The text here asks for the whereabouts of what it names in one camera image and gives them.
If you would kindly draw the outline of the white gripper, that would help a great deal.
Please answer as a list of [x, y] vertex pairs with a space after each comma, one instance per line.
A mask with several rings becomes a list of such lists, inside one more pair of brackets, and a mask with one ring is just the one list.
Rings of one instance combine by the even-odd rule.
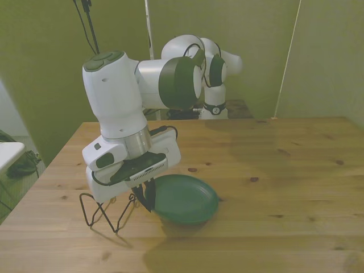
[[101, 135], [85, 147], [88, 186], [97, 202], [133, 188], [138, 201], [151, 212], [156, 200], [153, 177], [180, 159], [176, 129], [102, 129]]

